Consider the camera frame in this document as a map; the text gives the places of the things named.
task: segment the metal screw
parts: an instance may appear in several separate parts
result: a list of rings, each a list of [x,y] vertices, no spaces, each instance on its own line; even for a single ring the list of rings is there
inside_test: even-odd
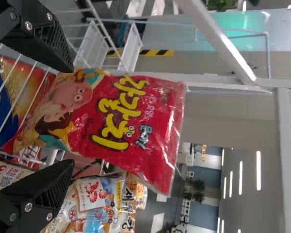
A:
[[[25,22],[25,27],[28,31],[31,31],[32,30],[32,24],[28,21]]]
[[[50,221],[53,217],[53,214],[52,213],[49,213],[48,216],[47,216],[47,221]]]
[[[27,205],[25,206],[25,212],[29,212],[32,209],[32,203],[29,202],[27,203]]]
[[[13,11],[10,12],[10,16],[13,20],[16,20],[16,18],[17,18]]]
[[[48,17],[48,20],[49,21],[52,21],[53,20],[53,16],[51,13],[47,13],[47,17]]]
[[[17,216],[16,213],[11,214],[10,221],[13,222],[16,219],[16,216]]]

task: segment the red snack bag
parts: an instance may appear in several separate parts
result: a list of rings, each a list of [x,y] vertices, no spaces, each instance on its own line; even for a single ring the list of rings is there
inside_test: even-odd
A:
[[[34,144],[101,158],[169,194],[184,112],[182,83],[105,75],[59,74],[34,114],[2,150]]]

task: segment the snack package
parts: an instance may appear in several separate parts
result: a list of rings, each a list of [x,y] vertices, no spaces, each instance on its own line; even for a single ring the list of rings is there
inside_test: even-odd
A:
[[[0,161],[0,190],[33,173],[32,170]]]
[[[61,73],[24,127],[1,149],[17,153],[34,144],[105,159],[169,194],[184,89],[182,83],[116,77],[90,68]]]
[[[16,100],[16,97],[18,96],[27,76],[32,69],[31,65],[18,62],[10,74],[14,62],[14,59],[0,56],[0,87],[9,76],[8,81],[5,83],[4,88],[0,92],[0,127],[2,126],[5,117],[10,111],[11,106]],[[10,140],[18,131],[18,128],[26,115],[26,112],[38,90],[41,81],[43,80],[45,73],[46,72],[42,69],[36,67],[33,69],[22,95],[18,99],[12,113],[8,117],[5,126],[2,128],[0,133],[0,147]],[[47,91],[54,79],[55,75],[48,73],[47,82],[44,82],[41,86],[41,89],[36,96],[28,115],[33,113],[34,108],[42,99],[43,93]]]
[[[136,199],[136,207],[137,209],[144,210],[146,208],[147,201],[147,187],[142,183],[137,184],[137,199]]]
[[[92,177],[74,182],[57,217],[43,233],[134,233],[137,181]]]

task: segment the shrimp snack bag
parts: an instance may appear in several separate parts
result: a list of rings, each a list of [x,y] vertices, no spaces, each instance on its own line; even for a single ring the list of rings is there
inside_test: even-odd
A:
[[[1,149],[28,145],[105,159],[169,194],[184,113],[185,85],[101,70],[59,73],[33,114]]]
[[[134,233],[136,192],[137,181],[127,172],[76,180],[41,233]]]

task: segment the hazard stripe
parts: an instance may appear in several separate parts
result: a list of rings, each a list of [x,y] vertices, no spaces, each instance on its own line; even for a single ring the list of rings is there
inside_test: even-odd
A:
[[[123,54],[123,49],[118,49],[120,55]],[[141,50],[139,56],[144,57],[172,57],[174,55],[173,50]],[[107,53],[107,56],[116,57],[114,50],[111,50]]]

